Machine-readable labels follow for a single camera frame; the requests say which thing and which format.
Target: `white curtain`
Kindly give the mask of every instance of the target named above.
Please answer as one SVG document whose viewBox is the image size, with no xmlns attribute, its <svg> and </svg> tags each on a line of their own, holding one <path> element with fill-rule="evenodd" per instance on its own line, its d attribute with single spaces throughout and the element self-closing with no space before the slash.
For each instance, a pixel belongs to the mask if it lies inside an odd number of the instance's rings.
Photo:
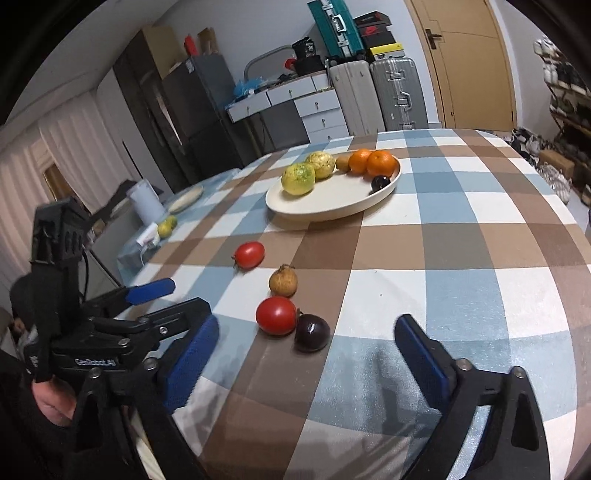
<svg viewBox="0 0 591 480">
<path fill-rule="evenodd" d="M 39 130 L 62 175 L 93 213 L 124 180 L 138 180 L 121 159 L 91 93 L 39 120 Z"/>
<path fill-rule="evenodd" d="M 0 153 L 0 305 L 7 310 L 10 287 L 30 271 L 35 208 L 53 200 L 36 158 L 46 153 L 36 127 Z"/>
</svg>

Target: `blue gripper pad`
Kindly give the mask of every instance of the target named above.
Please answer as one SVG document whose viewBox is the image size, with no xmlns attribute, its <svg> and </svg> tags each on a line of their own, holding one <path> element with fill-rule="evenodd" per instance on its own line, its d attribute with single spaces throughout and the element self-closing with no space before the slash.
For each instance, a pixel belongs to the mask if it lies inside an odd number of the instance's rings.
<svg viewBox="0 0 591 480">
<path fill-rule="evenodd" d="M 444 412 L 457 383 L 453 358 L 409 314 L 396 321 L 394 339 L 427 404 Z"/>
<path fill-rule="evenodd" d="M 125 300 L 132 305 L 142 305 L 174 292 L 176 284 L 172 278 L 163 278 L 139 287 L 131 287 Z"/>
<path fill-rule="evenodd" d="M 164 407 L 168 413 L 172 414 L 177 408 L 187 404 L 195 383 L 216 347 L 219 336 L 220 328 L 217 318 L 210 315 L 188 343 L 182 342 L 186 339 L 179 339 L 169 347 L 173 349 L 175 343 L 179 346 L 186 345 L 165 380 Z"/>
</svg>

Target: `red tomato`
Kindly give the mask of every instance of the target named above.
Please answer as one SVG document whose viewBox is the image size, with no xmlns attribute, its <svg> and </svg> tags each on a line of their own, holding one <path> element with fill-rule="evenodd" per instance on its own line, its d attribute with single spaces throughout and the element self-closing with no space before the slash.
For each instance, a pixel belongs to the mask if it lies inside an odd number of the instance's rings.
<svg viewBox="0 0 591 480">
<path fill-rule="evenodd" d="M 296 328 L 297 309 L 285 297 L 263 300 L 256 309 L 256 322 L 270 335 L 287 335 Z"/>
<path fill-rule="evenodd" d="M 265 258 L 265 247 L 260 242 L 247 242 L 239 246 L 232 257 L 240 268 L 255 268 Z"/>
</svg>

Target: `wooden door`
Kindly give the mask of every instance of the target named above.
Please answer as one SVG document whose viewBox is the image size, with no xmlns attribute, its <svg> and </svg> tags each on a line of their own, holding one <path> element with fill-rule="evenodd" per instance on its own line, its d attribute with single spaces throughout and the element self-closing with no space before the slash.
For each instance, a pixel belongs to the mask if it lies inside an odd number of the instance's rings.
<svg viewBox="0 0 591 480">
<path fill-rule="evenodd" d="M 448 128 L 511 131 L 515 97 L 505 44 L 486 0 L 408 0 Z"/>
</svg>

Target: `dried fruit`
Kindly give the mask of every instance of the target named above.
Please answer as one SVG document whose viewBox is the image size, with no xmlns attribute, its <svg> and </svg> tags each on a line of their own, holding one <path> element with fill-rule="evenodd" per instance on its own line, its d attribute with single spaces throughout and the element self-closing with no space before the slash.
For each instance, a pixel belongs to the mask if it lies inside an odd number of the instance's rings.
<svg viewBox="0 0 591 480">
<path fill-rule="evenodd" d="M 282 265 L 269 278 L 269 289 L 274 295 L 291 297 L 297 290 L 297 275 L 289 265 Z"/>
</svg>

